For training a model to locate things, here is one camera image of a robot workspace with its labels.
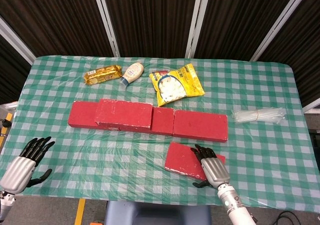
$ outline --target floor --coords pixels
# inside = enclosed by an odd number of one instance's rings
[[[5,118],[6,113],[0,109],[0,118]],[[310,129],[320,130],[320,115],[306,116]],[[17,196],[17,200],[8,214],[3,225],[73,225],[75,224],[79,199]],[[82,225],[105,220],[107,201],[85,200],[82,215]],[[250,213],[258,219],[260,225],[272,225],[282,212],[279,209],[248,207]],[[320,215],[312,212],[294,211],[302,225],[320,225]],[[211,206],[213,225],[232,225],[225,209],[222,206]],[[282,219],[279,225],[291,225],[289,220]]]

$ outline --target white robotic arm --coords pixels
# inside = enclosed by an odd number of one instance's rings
[[[218,190],[218,197],[226,208],[233,225],[255,225],[257,220],[251,216],[238,196],[235,188],[229,184],[230,175],[211,148],[195,145],[191,150],[201,163],[207,180],[193,185],[197,188],[211,186]]]
[[[48,149],[55,144],[54,141],[46,144],[50,139],[50,136],[32,139],[4,173],[0,180],[0,186],[2,187],[0,192],[0,225],[14,205],[15,195],[21,193],[25,188],[42,183],[51,174],[52,169],[48,169],[41,177],[31,179],[39,162]]]

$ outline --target table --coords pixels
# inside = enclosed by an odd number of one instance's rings
[[[145,72],[126,90],[118,79],[92,86],[84,73],[135,62]],[[101,98],[157,104],[149,73],[192,63],[204,96],[166,107],[228,115],[226,143],[68,126],[73,101]],[[283,107],[280,124],[235,124],[234,110]],[[129,200],[181,205],[220,205],[216,190],[193,187],[191,178],[164,170],[171,141],[213,148],[226,157],[231,184],[247,206],[320,212],[320,176],[293,72],[288,65],[213,59],[43,56],[32,65],[13,126],[0,157],[0,175],[34,137],[52,136],[34,178],[53,173],[24,195]]]

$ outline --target red block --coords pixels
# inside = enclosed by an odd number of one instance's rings
[[[175,110],[173,136],[212,142],[226,142],[228,140],[227,115]]]
[[[68,124],[74,128],[99,129],[95,122],[98,102],[75,101],[72,104]]]
[[[167,107],[153,107],[151,130],[147,133],[172,136],[175,110]]]
[[[103,129],[143,133],[151,129],[152,109],[144,102],[101,99],[94,120]]]
[[[224,156],[218,154],[216,156],[223,163],[226,162],[226,158]],[[190,147],[181,143],[170,143],[164,168],[170,172],[186,175],[194,179],[202,181],[207,179],[200,162],[191,151]]]

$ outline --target black curtain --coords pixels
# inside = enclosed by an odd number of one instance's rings
[[[113,57],[96,0],[0,0],[0,12],[36,57]]]
[[[18,101],[30,64],[0,36],[0,105]]]
[[[303,0],[259,58],[291,66],[302,106],[320,98],[320,0]]]
[[[185,57],[195,0],[106,3],[122,57]]]
[[[208,0],[199,59],[249,61],[289,0]]]

